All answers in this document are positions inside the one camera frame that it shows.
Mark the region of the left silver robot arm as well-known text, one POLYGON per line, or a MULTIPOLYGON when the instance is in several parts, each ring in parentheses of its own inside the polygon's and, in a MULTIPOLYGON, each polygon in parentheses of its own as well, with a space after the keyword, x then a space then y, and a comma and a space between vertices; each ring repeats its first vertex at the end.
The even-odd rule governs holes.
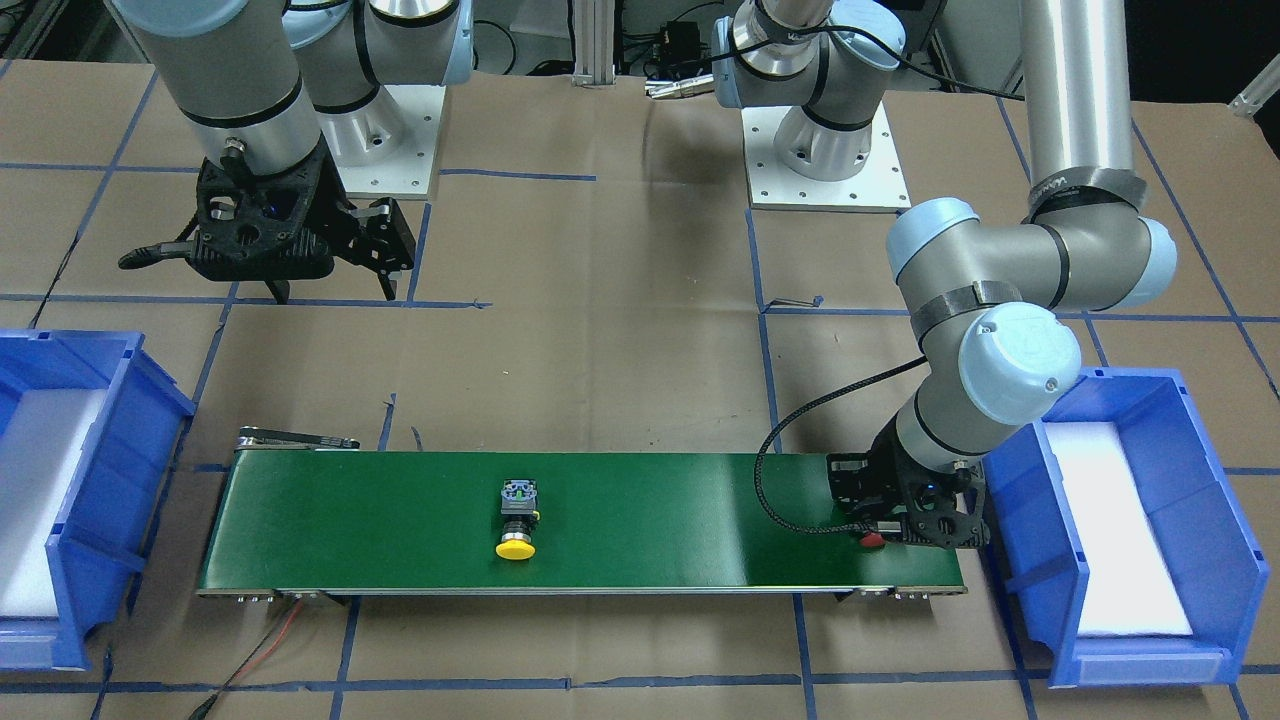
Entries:
MULTIPOLYGON (((979 548, 989 533, 980 460, 1041 419, 1082 369, 1060 310, 1132 307, 1158 297, 1178 263, 1169 231, 1144 218, 1129 126, 1120 1, 1024 1, 1030 191, 1016 225, 989 225, 957 199, 908 209, 886 252, 928 377, 831 495, 868 537, 899 524, 905 544, 979 548)), ((906 65, 902 27, 873 1, 745 1, 716 24, 710 67, 726 108, 787 109, 776 151, 814 181, 858 173, 890 74, 906 65)))

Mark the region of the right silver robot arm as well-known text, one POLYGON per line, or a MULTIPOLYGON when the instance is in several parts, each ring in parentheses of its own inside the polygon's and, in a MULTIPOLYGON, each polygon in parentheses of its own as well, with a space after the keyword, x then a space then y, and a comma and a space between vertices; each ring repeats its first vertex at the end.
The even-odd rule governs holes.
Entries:
POLYGON ((214 282, 291 283, 337 260, 385 300, 415 236, 389 193, 356 205, 342 170, 412 158, 396 86, 461 85, 474 69, 468 1, 113 1, 202 149, 195 210, 123 270, 180 260, 214 282))

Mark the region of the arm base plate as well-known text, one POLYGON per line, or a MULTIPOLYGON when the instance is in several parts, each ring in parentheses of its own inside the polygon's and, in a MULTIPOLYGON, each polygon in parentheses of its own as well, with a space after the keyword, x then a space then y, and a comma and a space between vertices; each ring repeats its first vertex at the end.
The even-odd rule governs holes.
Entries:
POLYGON ((911 205, 884 104, 842 132, 800 108, 741 110, 750 206, 760 210, 896 213, 911 205))
POLYGON ((431 199, 445 94, 443 86, 384 86, 364 108, 317 115, 349 197, 431 199))

